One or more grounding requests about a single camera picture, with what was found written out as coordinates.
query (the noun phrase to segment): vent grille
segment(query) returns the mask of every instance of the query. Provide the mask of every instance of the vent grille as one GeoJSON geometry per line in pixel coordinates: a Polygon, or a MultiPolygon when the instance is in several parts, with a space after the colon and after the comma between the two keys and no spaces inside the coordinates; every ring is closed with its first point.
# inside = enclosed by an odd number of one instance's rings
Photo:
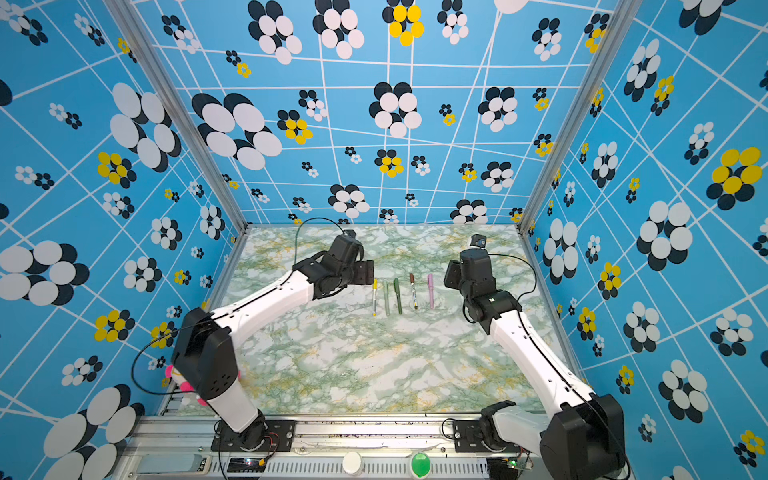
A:
{"type": "MultiPolygon", "coordinates": [[[[213,462],[212,472],[219,471],[213,462]]],[[[264,472],[271,478],[345,478],[341,458],[272,458],[264,472]]],[[[407,458],[364,457],[364,478],[410,478],[407,458]]],[[[430,478],[488,478],[484,458],[432,458],[430,478]]]]}

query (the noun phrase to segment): mounting plate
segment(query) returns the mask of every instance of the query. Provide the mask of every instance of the mounting plate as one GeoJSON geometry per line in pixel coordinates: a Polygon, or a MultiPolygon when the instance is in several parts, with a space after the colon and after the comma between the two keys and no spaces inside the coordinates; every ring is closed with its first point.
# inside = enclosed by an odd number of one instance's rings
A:
{"type": "Polygon", "coordinates": [[[453,445],[459,453],[520,453],[520,447],[517,445],[510,445],[501,451],[487,448],[482,442],[479,420],[455,420],[453,432],[454,434],[458,433],[458,438],[454,439],[453,445]]]}
{"type": "MultiPolygon", "coordinates": [[[[278,452],[290,452],[291,445],[293,444],[293,433],[296,430],[295,420],[266,420],[266,431],[264,432],[264,441],[261,442],[256,450],[252,452],[268,452],[270,448],[274,448],[270,441],[266,439],[268,432],[275,433],[280,439],[277,444],[278,452]]],[[[212,452],[239,452],[243,453],[240,448],[240,440],[237,438],[237,434],[227,425],[225,422],[219,424],[219,429],[216,431],[214,441],[210,444],[210,450],[212,452]]]]}

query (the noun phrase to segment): wall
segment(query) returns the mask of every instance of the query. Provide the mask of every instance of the wall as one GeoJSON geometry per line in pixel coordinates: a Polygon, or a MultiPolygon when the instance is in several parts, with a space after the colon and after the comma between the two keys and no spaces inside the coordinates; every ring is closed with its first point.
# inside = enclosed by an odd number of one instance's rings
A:
{"type": "Polygon", "coordinates": [[[646,0],[529,238],[637,478],[768,475],[767,22],[646,0]]]}
{"type": "Polygon", "coordinates": [[[102,478],[236,233],[100,1],[0,21],[0,478],[102,478]]]}
{"type": "Polygon", "coordinates": [[[615,5],[134,3],[254,223],[511,223],[615,5]]]}

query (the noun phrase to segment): white button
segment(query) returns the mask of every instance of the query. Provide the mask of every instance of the white button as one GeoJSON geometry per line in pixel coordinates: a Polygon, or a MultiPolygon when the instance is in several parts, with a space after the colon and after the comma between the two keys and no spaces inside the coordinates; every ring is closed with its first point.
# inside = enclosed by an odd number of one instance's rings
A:
{"type": "Polygon", "coordinates": [[[358,452],[349,452],[344,455],[342,467],[347,475],[360,475],[360,472],[362,472],[362,457],[358,452]]]}

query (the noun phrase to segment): black cable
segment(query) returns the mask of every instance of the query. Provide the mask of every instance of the black cable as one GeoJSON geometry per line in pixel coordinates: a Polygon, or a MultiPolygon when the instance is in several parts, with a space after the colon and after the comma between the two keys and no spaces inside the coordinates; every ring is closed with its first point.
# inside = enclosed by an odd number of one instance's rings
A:
{"type": "Polygon", "coordinates": [[[205,324],[205,323],[211,323],[214,320],[215,319],[208,319],[208,320],[204,320],[203,322],[195,323],[194,325],[187,325],[187,326],[181,327],[180,329],[173,329],[172,331],[170,331],[170,332],[168,332],[168,333],[166,333],[164,335],[161,335],[161,336],[157,337],[156,339],[152,339],[152,341],[149,342],[147,345],[145,345],[143,349],[139,350],[139,353],[137,353],[136,356],[134,357],[134,362],[131,364],[131,380],[133,381],[134,385],[136,385],[136,387],[138,387],[139,390],[141,390],[142,392],[149,393],[151,395],[159,395],[159,396],[173,395],[174,392],[152,392],[150,390],[145,389],[143,386],[139,385],[139,382],[136,381],[136,362],[138,362],[139,357],[141,356],[141,354],[144,353],[144,351],[146,349],[148,349],[150,346],[152,346],[153,343],[159,342],[160,340],[162,340],[162,339],[164,339],[166,337],[169,337],[169,336],[173,335],[176,332],[180,332],[181,330],[190,329],[190,328],[192,328],[194,326],[202,325],[202,324],[205,324]]]}
{"type": "Polygon", "coordinates": [[[455,437],[455,436],[453,436],[453,437],[449,437],[449,436],[447,436],[447,435],[445,434],[445,423],[446,423],[448,420],[450,420],[451,422],[458,422],[458,420],[457,420],[457,419],[445,419],[445,420],[443,420],[443,421],[442,421],[442,423],[440,424],[440,433],[442,433],[442,436],[446,437],[448,440],[456,440],[456,437],[455,437]]]}
{"type": "Polygon", "coordinates": [[[224,480],[228,480],[227,474],[224,473],[224,467],[221,466],[221,432],[219,431],[220,426],[221,426],[221,419],[219,419],[218,422],[214,423],[214,435],[218,436],[219,438],[219,470],[221,471],[221,476],[224,477],[224,480]]]}
{"type": "MultiPolygon", "coordinates": [[[[328,220],[330,223],[333,223],[334,225],[336,225],[339,228],[339,230],[341,230],[341,233],[344,234],[344,229],[338,223],[334,222],[333,220],[331,220],[329,218],[313,217],[313,218],[308,219],[306,222],[309,222],[311,220],[328,220]]],[[[301,227],[303,227],[306,222],[304,222],[301,225],[299,225],[299,228],[296,229],[296,236],[294,238],[294,243],[293,243],[293,264],[294,265],[296,264],[296,259],[298,258],[298,254],[299,254],[299,232],[301,231],[301,227]]],[[[288,275],[288,277],[280,285],[283,285],[285,282],[288,281],[288,279],[290,279],[291,275],[293,275],[293,271],[294,270],[291,270],[291,273],[288,275]]],[[[217,316],[215,318],[211,318],[211,319],[208,319],[208,320],[204,320],[203,322],[198,322],[198,323],[195,323],[194,325],[184,326],[184,327],[181,327],[180,329],[174,329],[171,332],[166,333],[163,336],[159,336],[156,339],[152,339],[152,341],[149,342],[143,349],[139,350],[139,353],[137,353],[136,357],[134,358],[134,362],[131,364],[131,380],[133,381],[134,385],[136,385],[136,387],[138,387],[139,390],[141,390],[142,392],[149,393],[151,395],[158,395],[158,396],[173,395],[174,392],[152,392],[150,390],[145,389],[143,386],[139,385],[139,382],[136,381],[136,362],[138,362],[139,357],[141,357],[141,354],[144,353],[144,351],[146,351],[155,342],[158,342],[158,341],[160,341],[160,340],[162,340],[162,339],[164,339],[166,337],[169,337],[169,336],[173,335],[174,333],[179,332],[181,330],[189,329],[189,328],[192,328],[192,327],[194,327],[196,325],[203,325],[205,323],[211,323],[211,322],[213,322],[215,320],[218,320],[220,318],[224,318],[227,315],[231,315],[232,313],[235,313],[237,310],[240,310],[241,308],[243,308],[243,307],[245,307],[247,305],[250,305],[251,303],[255,302],[256,300],[258,300],[260,298],[262,298],[263,296],[267,295],[268,293],[272,293],[275,290],[277,290],[276,287],[271,289],[268,292],[262,293],[261,295],[259,295],[258,297],[254,298],[254,299],[248,300],[244,304],[242,304],[242,305],[238,306],[237,308],[233,309],[231,312],[227,312],[224,315],[217,316]]]]}
{"type": "Polygon", "coordinates": [[[565,385],[568,386],[568,388],[571,389],[571,391],[573,393],[575,393],[576,396],[582,402],[584,402],[584,404],[586,406],[588,406],[590,409],[592,409],[592,412],[594,412],[595,416],[597,416],[598,420],[600,420],[600,423],[602,423],[603,427],[605,427],[605,430],[606,430],[606,432],[608,432],[608,435],[611,436],[611,438],[614,440],[614,442],[616,442],[616,445],[618,445],[619,449],[621,449],[620,450],[621,456],[624,457],[624,460],[627,463],[627,475],[624,476],[623,478],[612,478],[612,477],[606,477],[606,476],[603,476],[602,478],[606,478],[607,480],[628,480],[632,476],[632,466],[629,463],[629,457],[627,457],[627,452],[624,450],[624,447],[621,445],[621,442],[618,441],[618,439],[616,438],[616,435],[614,435],[614,433],[608,427],[608,424],[605,422],[605,420],[603,420],[603,417],[600,415],[598,410],[595,407],[593,407],[587,400],[585,400],[584,397],[581,396],[579,394],[579,392],[576,391],[576,389],[574,389],[574,387],[566,380],[566,378],[562,374],[560,374],[558,369],[555,368],[555,366],[552,364],[550,359],[544,354],[544,352],[541,351],[541,349],[536,344],[536,342],[534,342],[533,339],[531,338],[531,334],[528,332],[528,329],[525,327],[525,323],[523,323],[522,319],[520,319],[520,325],[523,327],[523,332],[525,332],[525,335],[531,340],[531,344],[533,344],[533,346],[536,348],[536,350],[538,350],[538,352],[541,354],[541,356],[544,358],[544,360],[546,360],[547,363],[549,364],[549,366],[552,367],[554,372],[558,374],[558,376],[563,381],[563,383],[565,383],[565,385]]]}
{"type": "Polygon", "coordinates": [[[525,263],[526,265],[528,265],[528,266],[531,268],[531,272],[533,272],[533,289],[532,289],[532,290],[529,290],[529,291],[527,291],[527,292],[523,292],[523,293],[521,293],[521,294],[518,296],[518,298],[516,299],[518,303],[520,303],[520,299],[521,299],[521,298],[522,298],[524,295],[528,295],[529,293],[533,293],[534,291],[536,291],[536,286],[538,285],[538,278],[536,277],[536,270],[534,270],[533,266],[532,266],[530,263],[528,263],[528,261],[527,261],[526,259],[524,259],[524,258],[520,258],[520,257],[516,257],[516,256],[514,256],[514,255],[506,255],[506,254],[504,254],[504,253],[489,253],[488,255],[494,255],[494,256],[496,256],[496,257],[509,257],[509,258],[515,258],[515,259],[517,259],[517,260],[520,260],[521,262],[525,263]]]}
{"type": "Polygon", "coordinates": [[[471,320],[471,319],[469,319],[469,317],[467,317],[467,306],[466,305],[462,306],[462,314],[464,315],[464,319],[467,322],[469,322],[469,323],[477,323],[476,321],[471,320]]]}
{"type": "MultiPolygon", "coordinates": [[[[534,290],[536,290],[536,286],[538,285],[538,279],[536,277],[536,270],[534,270],[533,266],[530,263],[528,263],[527,260],[522,259],[520,257],[516,257],[514,255],[505,255],[503,253],[489,253],[488,255],[495,255],[497,257],[511,257],[511,258],[515,258],[517,260],[520,260],[521,262],[525,262],[526,265],[531,267],[531,272],[533,272],[533,279],[534,279],[533,290],[529,290],[528,292],[521,293],[520,296],[517,298],[518,303],[520,303],[520,299],[523,297],[523,295],[525,295],[527,293],[532,293],[534,290]]],[[[520,325],[523,327],[523,331],[525,331],[525,335],[528,336],[528,338],[530,339],[531,338],[531,334],[528,332],[528,329],[525,328],[525,324],[523,323],[522,319],[520,319],[520,325]]],[[[611,478],[611,477],[606,477],[606,476],[603,476],[602,478],[606,478],[607,480],[628,480],[630,478],[630,476],[632,475],[632,466],[629,463],[629,457],[627,457],[627,452],[624,450],[624,447],[621,445],[621,443],[616,438],[616,435],[614,435],[614,433],[611,431],[611,429],[608,428],[608,424],[603,420],[603,417],[600,415],[600,413],[597,411],[597,409],[595,407],[593,407],[589,402],[587,402],[587,400],[585,400],[584,397],[581,396],[579,394],[579,392],[577,392],[570,383],[568,383],[566,378],[563,377],[563,375],[560,374],[560,372],[554,367],[554,365],[552,365],[552,362],[549,360],[549,358],[547,358],[547,356],[544,354],[544,352],[541,351],[541,349],[538,347],[536,342],[531,340],[531,343],[533,344],[534,347],[536,347],[536,350],[538,350],[538,352],[541,354],[541,356],[544,357],[544,359],[547,361],[547,363],[549,363],[549,366],[552,367],[552,369],[558,374],[558,376],[562,379],[562,381],[565,383],[565,385],[567,385],[568,388],[571,389],[571,391],[573,393],[575,393],[576,396],[582,402],[584,402],[584,404],[586,404],[590,409],[592,409],[594,414],[597,416],[598,420],[600,420],[600,422],[603,424],[603,427],[605,427],[605,430],[608,432],[608,435],[611,436],[611,438],[614,440],[614,442],[616,442],[616,445],[618,445],[619,448],[621,449],[621,456],[624,457],[624,460],[627,463],[627,475],[625,477],[623,477],[623,478],[611,478]]]]}

